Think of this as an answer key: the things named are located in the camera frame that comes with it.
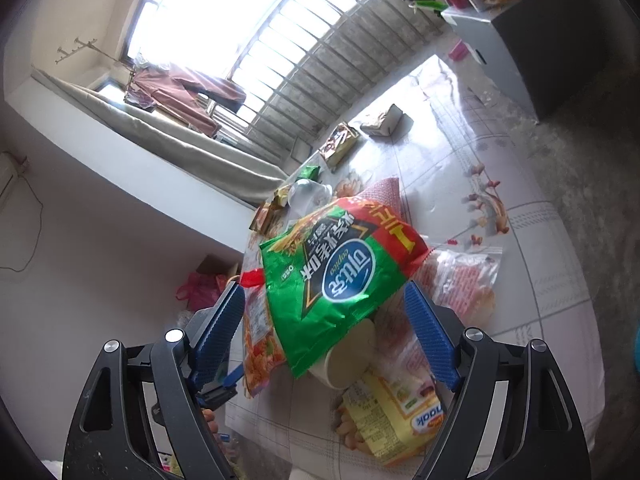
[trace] green snack bag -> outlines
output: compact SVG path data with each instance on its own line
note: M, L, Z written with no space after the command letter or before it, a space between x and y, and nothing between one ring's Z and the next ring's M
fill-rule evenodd
M340 198L260 245L273 324L300 377L398 290L427 257L391 208Z
M308 178L309 180L313 180L314 182L318 180L318 175L320 173L320 166L305 166L300 170L300 174L298 175L297 180L302 178Z

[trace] concrete floor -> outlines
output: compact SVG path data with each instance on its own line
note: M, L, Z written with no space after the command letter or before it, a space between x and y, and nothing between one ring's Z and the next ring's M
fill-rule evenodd
M558 210L582 264L600 329L607 407L591 453L594 479L637 477L640 376L633 363L640 322L640 73L612 62L550 118L536 123L502 95L468 56L451 62L445 32L383 81L344 119L432 54L503 120ZM255 474L286 478L290 465L241 438Z

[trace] silver bolt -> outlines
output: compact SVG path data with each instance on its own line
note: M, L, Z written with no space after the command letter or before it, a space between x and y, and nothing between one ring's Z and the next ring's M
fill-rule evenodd
M546 343L542 339L532 339L531 348L536 352L546 352Z
M169 330L166 334L164 334L164 338L169 343L177 343L184 337L184 332L179 328L174 328L173 330Z
M467 328L465 336L467 339L471 339L471 341L480 341L484 337L484 334L482 330L478 328Z
M119 346L120 343L118 343L115 339L112 339L111 341L107 341L104 344L104 351L110 354L111 352L115 352Z

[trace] wire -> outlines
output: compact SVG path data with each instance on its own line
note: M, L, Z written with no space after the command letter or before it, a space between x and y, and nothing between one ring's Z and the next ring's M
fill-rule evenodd
M42 211L44 209L44 204L40 201L40 199L36 195L36 192L33 190L33 187L31 187L31 184L29 183L27 178L25 176L23 176L23 175L19 175L18 178L23 179L27 183L27 186L29 186L29 189L31 189L31 193L32 193L33 197L36 199L38 204L40 204L40 227L38 228L38 236L36 236L36 243L33 245L33 251L31 252L31 256L29 257L27 263L24 264L23 268L18 270L18 269L14 269L13 267L1 267L0 266L0 270L11 270L12 272L16 272L16 273L23 272L24 270L26 270L26 268L29 267L29 264L33 260L33 257L36 255L36 249L38 248L38 242L40 241L40 234L42 232Z

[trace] gray curtain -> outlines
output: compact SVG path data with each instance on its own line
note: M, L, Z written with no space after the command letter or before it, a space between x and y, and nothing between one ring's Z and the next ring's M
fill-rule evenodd
M41 70L32 77L145 150L251 204L273 197L287 175L277 166L209 139L164 117L113 102Z

